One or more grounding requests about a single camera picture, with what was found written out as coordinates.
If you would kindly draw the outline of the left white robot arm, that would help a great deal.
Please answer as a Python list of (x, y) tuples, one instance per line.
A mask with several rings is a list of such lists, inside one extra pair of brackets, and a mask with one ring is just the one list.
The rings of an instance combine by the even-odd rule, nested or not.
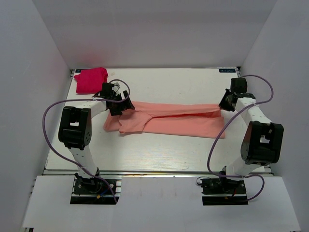
[(62, 111), (58, 139), (78, 163), (78, 176), (87, 178), (85, 187), (92, 193), (101, 190), (102, 181), (95, 165), (89, 144), (92, 137), (92, 118), (109, 111), (112, 116), (121, 116), (125, 110), (134, 110), (127, 90), (121, 93), (118, 79), (103, 83), (93, 99), (78, 106), (65, 106)]

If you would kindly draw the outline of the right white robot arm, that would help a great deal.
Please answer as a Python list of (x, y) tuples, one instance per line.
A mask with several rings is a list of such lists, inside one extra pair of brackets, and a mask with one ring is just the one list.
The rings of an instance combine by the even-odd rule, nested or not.
[(235, 180), (243, 179), (259, 167), (278, 162), (280, 157), (283, 125), (272, 122), (261, 111), (259, 106), (270, 100), (257, 102), (247, 90), (245, 78), (233, 78), (219, 103), (222, 110), (237, 111), (247, 125), (240, 156), (224, 167), (225, 176), (218, 180), (218, 188), (225, 193), (235, 188)]

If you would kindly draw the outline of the salmon pink t shirt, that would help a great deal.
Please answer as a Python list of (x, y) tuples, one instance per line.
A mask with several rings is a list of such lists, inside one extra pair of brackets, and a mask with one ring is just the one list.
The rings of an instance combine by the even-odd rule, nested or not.
[(104, 130), (120, 134), (156, 133), (216, 138), (225, 121), (215, 104), (165, 104), (134, 101), (134, 110), (108, 115)]

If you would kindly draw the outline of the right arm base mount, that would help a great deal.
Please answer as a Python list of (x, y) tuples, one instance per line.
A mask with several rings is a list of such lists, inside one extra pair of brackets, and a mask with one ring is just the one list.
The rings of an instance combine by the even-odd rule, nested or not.
[(196, 183), (202, 188), (203, 206), (248, 205), (243, 180), (201, 176), (196, 179)]

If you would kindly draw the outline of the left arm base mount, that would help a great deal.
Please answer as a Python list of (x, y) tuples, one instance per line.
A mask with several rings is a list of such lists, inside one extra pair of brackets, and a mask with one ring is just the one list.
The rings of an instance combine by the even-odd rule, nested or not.
[(106, 179), (107, 183), (95, 178), (76, 178), (70, 197), (71, 205), (116, 205), (120, 197), (121, 180)]

